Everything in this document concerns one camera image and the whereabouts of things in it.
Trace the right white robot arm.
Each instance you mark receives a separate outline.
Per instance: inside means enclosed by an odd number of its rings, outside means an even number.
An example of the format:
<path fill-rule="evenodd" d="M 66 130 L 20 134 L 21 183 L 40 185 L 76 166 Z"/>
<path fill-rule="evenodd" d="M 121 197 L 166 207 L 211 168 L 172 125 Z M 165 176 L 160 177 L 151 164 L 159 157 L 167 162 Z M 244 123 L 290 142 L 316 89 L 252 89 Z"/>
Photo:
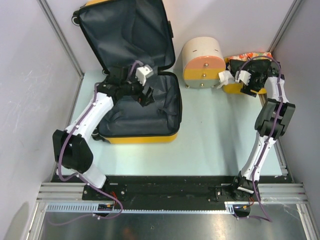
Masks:
<path fill-rule="evenodd" d="M 283 136 L 296 106 L 285 94 L 285 76 L 281 65 L 270 56 L 254 56 L 247 61 L 231 60 L 236 82 L 243 82 L 242 93 L 255 97 L 262 88 L 267 99 L 255 121 L 256 138 L 244 167 L 230 186 L 236 201 L 251 198 L 258 189 L 261 168 L 270 148 Z"/>

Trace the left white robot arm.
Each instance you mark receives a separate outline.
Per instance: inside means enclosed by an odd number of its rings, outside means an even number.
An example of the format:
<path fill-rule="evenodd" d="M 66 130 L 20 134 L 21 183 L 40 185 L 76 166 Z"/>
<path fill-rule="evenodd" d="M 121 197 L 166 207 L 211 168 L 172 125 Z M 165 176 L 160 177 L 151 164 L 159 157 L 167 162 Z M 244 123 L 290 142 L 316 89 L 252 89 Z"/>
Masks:
<path fill-rule="evenodd" d="M 154 74 L 148 64 L 135 61 L 130 67 L 114 66 L 101 82 L 94 84 L 93 97 L 81 115 L 64 130 L 57 129 L 52 135 L 58 175 L 64 182 L 61 168 L 73 171 L 93 188 L 100 200 L 110 196 L 111 188 L 105 184 L 106 176 L 94 164 L 94 154 L 88 141 L 103 117 L 125 96 L 130 96 L 145 107 L 154 102 L 153 89 L 145 88 Z"/>

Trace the orange floral patterned cloth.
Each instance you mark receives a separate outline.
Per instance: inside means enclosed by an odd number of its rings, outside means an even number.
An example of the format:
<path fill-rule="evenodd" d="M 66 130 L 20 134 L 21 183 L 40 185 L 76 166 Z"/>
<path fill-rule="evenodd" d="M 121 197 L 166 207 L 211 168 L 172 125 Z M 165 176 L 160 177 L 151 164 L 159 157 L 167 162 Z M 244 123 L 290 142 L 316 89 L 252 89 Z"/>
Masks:
<path fill-rule="evenodd" d="M 248 61 L 249 59 L 253 57 L 258 57 L 258 56 L 268 56 L 272 57 L 272 54 L 270 52 L 247 52 L 247 53 L 242 53 L 239 55 L 234 55 L 234 56 L 229 56 L 226 59 L 228 61 L 230 60 L 240 60 L 240 61 Z"/>

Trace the yellow Pikachu suitcase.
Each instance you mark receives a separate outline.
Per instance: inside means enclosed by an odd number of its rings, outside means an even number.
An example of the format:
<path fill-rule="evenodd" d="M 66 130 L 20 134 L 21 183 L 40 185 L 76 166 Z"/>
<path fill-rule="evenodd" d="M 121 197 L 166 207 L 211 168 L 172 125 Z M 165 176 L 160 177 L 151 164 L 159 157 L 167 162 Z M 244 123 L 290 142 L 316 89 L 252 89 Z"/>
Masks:
<path fill-rule="evenodd" d="M 92 0 L 71 20 L 82 30 L 106 76 L 112 67 L 128 68 L 135 61 L 153 69 L 145 88 L 153 89 L 154 103 L 141 106 L 124 96 L 92 137 L 112 144 L 172 142 L 182 121 L 182 98 L 178 78 L 169 72 L 176 56 L 163 2 Z"/>

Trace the white round drawer cabinet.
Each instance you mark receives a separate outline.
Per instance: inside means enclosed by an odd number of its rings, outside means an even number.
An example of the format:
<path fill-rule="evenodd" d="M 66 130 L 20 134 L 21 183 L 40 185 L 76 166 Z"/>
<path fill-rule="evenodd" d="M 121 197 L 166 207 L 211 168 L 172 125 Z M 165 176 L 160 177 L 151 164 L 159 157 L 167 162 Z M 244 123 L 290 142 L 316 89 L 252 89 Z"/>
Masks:
<path fill-rule="evenodd" d="M 212 88 L 226 69 L 219 42 L 209 36 L 190 39 L 182 48 L 182 77 L 187 88 Z"/>

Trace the black pouch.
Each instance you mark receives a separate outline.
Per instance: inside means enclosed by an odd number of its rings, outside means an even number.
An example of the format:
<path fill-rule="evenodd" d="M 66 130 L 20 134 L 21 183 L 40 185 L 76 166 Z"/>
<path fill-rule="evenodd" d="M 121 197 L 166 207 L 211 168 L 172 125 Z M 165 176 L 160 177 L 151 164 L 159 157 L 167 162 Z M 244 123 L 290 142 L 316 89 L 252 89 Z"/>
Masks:
<path fill-rule="evenodd" d="M 230 72 L 233 77 L 236 77 L 237 72 L 244 65 L 245 61 L 231 59 L 229 60 Z M 243 71 L 247 71 L 252 77 L 265 77 L 268 69 L 271 66 L 271 61 L 268 59 L 258 59 L 248 62 L 243 68 Z"/>

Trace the yellow plastic basket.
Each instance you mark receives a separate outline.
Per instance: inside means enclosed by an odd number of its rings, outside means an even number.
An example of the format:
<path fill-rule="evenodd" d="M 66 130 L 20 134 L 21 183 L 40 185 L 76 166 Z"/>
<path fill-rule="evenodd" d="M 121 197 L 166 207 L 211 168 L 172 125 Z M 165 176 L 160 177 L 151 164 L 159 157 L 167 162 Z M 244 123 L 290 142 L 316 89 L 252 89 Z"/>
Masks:
<path fill-rule="evenodd" d="M 230 70 L 230 61 L 224 58 L 224 62 L 226 64 L 226 70 Z M 233 83 L 229 85 L 224 85 L 223 91 L 227 94 L 241 94 L 240 90 L 242 88 L 243 84 L 242 83 Z"/>

